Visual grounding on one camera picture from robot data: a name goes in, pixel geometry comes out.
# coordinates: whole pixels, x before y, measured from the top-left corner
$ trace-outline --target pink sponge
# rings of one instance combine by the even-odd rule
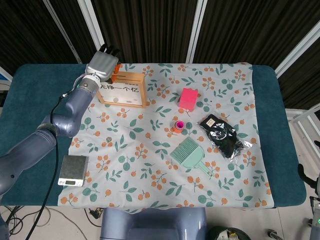
[[[188,109],[193,111],[197,101],[198,91],[191,88],[184,88],[182,90],[179,108]]]

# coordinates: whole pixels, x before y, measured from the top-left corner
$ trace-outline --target tape roll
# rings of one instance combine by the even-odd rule
[[[173,131],[177,134],[182,133],[185,128],[185,123],[183,121],[176,121],[174,124]]]

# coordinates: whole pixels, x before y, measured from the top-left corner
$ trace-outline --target floral tablecloth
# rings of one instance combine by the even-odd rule
[[[65,187],[59,206],[144,208],[274,206],[260,147],[252,66],[237,64],[123,64],[144,73],[147,108],[104,105],[95,97],[73,138],[69,155],[89,156],[83,187]],[[178,107],[183,88],[198,90],[193,112]],[[253,144],[236,162],[224,159],[197,124],[213,113]],[[182,134],[175,121],[186,123]],[[205,151],[213,173],[186,169],[170,153],[187,136]]]

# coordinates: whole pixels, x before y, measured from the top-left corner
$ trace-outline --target tiled floor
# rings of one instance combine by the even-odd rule
[[[301,147],[302,143],[298,132],[291,128],[296,151],[301,163],[306,163],[311,156]],[[305,164],[306,173],[316,179],[319,170],[309,167]],[[245,231],[252,240],[268,240],[267,229],[274,229],[279,236],[285,240],[308,240],[311,229],[306,222],[312,217],[312,211],[309,203],[309,196],[314,196],[314,191],[309,187],[307,189],[307,199],[299,206],[282,207],[274,209],[261,209],[243,211],[235,208],[210,208],[206,211],[208,226],[226,226],[239,228]],[[63,207],[53,207],[63,212],[68,218],[74,221],[83,231],[88,240],[98,240],[100,236],[100,228],[91,225],[84,213],[83,209],[72,209]],[[18,216],[35,212],[39,207],[28,206],[19,211]],[[4,207],[0,207],[1,214],[5,211]],[[8,212],[2,214],[4,218],[8,216]],[[18,235],[13,235],[11,240],[24,239],[32,224],[33,215],[28,216],[24,221],[23,229]],[[39,225],[44,224],[49,219],[49,214],[44,211]],[[101,218],[95,220],[97,225],[101,224]],[[31,237],[32,240],[82,240],[84,237],[81,232],[61,214],[51,211],[51,218],[47,225],[37,227]]]

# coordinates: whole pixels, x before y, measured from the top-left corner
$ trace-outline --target green brush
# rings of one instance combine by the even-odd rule
[[[209,177],[213,174],[209,168],[201,161],[204,157],[204,150],[191,137],[187,137],[178,147],[170,153],[170,156],[177,160],[180,165],[188,169],[193,169],[196,166],[205,172]]]

